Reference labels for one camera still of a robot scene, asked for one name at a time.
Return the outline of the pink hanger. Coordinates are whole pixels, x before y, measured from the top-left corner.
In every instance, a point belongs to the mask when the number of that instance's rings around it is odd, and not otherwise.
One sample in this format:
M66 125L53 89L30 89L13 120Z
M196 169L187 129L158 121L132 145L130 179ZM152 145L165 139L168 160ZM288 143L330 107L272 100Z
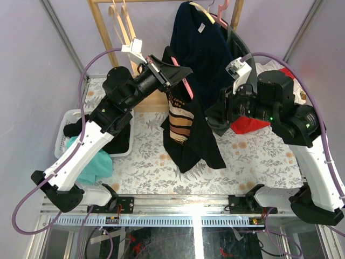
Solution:
M171 61L173 62L173 64L175 66L179 66L179 63L178 63L178 61L177 61L177 59L175 57L170 57L170 58L171 58ZM183 78L182 82L184 84L184 87L185 87L186 91L188 92L188 95L189 95L190 99L193 99L194 98L194 93L193 93L193 91L192 91L192 89L191 89L187 79Z
M218 6L217 14L210 13L211 17L224 29L228 29L228 23L223 20L223 12L228 8L230 1L225 0L223 4Z

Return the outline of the black t shirt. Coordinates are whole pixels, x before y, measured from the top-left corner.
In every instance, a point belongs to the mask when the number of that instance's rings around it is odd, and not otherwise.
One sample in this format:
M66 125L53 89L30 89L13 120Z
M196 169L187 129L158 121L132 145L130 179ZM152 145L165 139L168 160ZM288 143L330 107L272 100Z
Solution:
M191 170L200 160L212 169L224 169L212 129L206 122L204 109L197 93L183 79L167 94L169 115L161 124L163 146L181 173Z

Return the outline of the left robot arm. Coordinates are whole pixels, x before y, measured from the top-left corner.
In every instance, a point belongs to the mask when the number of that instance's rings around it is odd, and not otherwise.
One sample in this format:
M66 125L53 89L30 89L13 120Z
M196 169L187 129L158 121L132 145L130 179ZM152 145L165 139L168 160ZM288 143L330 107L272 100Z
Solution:
M103 83L105 96L82 121L82 130L66 152L45 171L35 171L32 181L63 213L78 205L99 206L112 213L118 206L117 193L107 184L85 186L76 180L86 165L131 121L131 110L154 91L168 92L192 73L189 67L165 63L150 55L133 77L124 66L111 69Z

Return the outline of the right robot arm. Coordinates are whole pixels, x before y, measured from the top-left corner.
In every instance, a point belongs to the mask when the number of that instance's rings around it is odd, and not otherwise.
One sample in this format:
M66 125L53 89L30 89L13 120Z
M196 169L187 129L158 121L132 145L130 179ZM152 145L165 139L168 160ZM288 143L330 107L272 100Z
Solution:
M264 71L257 78L257 92L250 84L223 88L206 116L220 124L231 124L239 117L269 122L272 132L295 155L305 177L303 185L292 189L256 185L246 194L250 212L273 207L292 211L306 223L336 226L344 218L344 202L326 173L330 161L321 149L323 123L314 107L294 102L293 84L293 79L281 71Z

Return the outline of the red t shirt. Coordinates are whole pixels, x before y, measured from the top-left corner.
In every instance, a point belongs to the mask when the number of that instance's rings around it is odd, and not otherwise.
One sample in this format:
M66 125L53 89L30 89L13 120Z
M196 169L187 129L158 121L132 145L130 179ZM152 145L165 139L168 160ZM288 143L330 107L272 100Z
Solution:
M260 121L258 119L239 117L231 124L230 128L235 134L246 134L268 127L269 125L269 122Z

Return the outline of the navy t shirt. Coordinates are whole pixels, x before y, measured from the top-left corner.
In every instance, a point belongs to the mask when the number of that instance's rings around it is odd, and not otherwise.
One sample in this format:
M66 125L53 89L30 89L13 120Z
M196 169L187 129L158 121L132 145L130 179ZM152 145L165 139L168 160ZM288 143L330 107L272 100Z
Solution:
M179 64L192 69L187 81L205 108L216 103L221 89L232 86L226 67L234 58L220 26L189 2L177 10L170 47Z

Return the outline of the wooden hanger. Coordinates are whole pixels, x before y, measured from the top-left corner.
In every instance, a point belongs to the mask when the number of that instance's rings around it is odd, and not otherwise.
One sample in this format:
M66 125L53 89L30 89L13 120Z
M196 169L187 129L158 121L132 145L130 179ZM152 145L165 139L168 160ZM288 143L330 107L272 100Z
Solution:
M118 9L116 1L108 8L108 15L112 18L114 30L122 45L129 45L132 41L129 39L129 33L124 16L121 14L121 8Z
M129 39L130 39L130 41L132 41L134 38L136 38L136 33L134 31L134 27L132 25L132 21L131 21L131 18L129 16L128 10L127 10L125 0L123 0L123 6L121 7L121 14L125 18L125 22L126 22L128 33L129 33Z

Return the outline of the pink hanger on rack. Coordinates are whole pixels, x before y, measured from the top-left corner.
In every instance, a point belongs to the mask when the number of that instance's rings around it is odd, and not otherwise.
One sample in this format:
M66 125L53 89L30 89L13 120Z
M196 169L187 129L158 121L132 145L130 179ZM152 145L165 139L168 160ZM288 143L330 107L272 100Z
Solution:
M228 23L223 20L223 12L228 8L230 1L225 0L223 4L218 6L217 14L210 13L211 17L224 29L228 29Z

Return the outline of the wooden clothes rack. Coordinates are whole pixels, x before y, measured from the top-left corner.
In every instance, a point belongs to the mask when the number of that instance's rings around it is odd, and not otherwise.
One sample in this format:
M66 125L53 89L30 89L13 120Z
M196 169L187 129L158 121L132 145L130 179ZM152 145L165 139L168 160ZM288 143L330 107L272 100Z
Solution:
M129 55L121 52L121 47L114 48L101 14L100 1L88 1L89 8L103 41L105 52L109 57L112 69L106 75L103 85L105 98L96 109L100 113L116 111L127 114L130 110L138 112L164 112L168 110L165 94L149 85L147 56L145 63L130 60Z

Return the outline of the floral table mat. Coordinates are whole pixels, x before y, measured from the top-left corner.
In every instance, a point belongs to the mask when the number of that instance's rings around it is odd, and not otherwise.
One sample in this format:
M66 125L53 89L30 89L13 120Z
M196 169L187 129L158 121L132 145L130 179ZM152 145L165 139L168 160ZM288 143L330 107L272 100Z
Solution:
M244 194L257 184L287 189L302 185L293 152L268 127L216 137L226 168L215 170L201 160L180 173L163 146L161 123L166 117L166 113L136 112L132 151L115 158L112 176L99 183L119 194L159 195Z

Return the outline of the white garment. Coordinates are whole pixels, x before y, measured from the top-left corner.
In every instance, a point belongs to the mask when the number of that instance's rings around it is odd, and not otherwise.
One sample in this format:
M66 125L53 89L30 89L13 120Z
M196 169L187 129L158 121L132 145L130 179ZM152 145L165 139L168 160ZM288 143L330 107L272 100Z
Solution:
M260 63L256 63L256 70L257 70L257 74L260 74L264 71L279 70L283 72L286 76L291 77L294 81L294 86L293 86L293 93L295 95L294 102L296 104L301 104L301 105L306 103L306 93L302 89L300 83L297 81L295 76L293 76L287 68L285 68L284 66L282 66L275 60L270 60L268 63L264 65Z

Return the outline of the black garment in basket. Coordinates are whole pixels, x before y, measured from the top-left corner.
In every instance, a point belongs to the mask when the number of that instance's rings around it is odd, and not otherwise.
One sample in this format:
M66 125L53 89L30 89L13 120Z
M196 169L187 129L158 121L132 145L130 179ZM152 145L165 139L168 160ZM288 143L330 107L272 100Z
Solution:
M64 126L63 134L65 137L77 137L81 133L82 121L81 118L74 124ZM120 154L129 150L130 139L130 124L127 124L122 131L109 142L103 146L103 150L108 154Z

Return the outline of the teal cloth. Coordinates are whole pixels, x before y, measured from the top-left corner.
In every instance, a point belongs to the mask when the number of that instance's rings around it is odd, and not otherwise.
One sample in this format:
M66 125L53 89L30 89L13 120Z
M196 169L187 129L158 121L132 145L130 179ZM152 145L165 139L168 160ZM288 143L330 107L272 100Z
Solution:
M95 185L102 178L109 178L113 174L113 160L103 150L97 154L86 165L77 177L77 182L83 185Z

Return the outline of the white plastic basket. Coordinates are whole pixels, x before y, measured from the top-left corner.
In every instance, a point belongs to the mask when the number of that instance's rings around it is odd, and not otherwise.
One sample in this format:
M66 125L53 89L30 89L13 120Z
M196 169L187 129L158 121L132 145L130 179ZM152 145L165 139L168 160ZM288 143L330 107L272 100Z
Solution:
M130 123L110 142L103 150L111 158L127 156L132 151L134 142L134 111L130 112L132 119ZM65 113L60 124L58 136L55 143L54 155L60 158L67 149L67 142L71 137L81 132L81 112L79 109L69 110Z

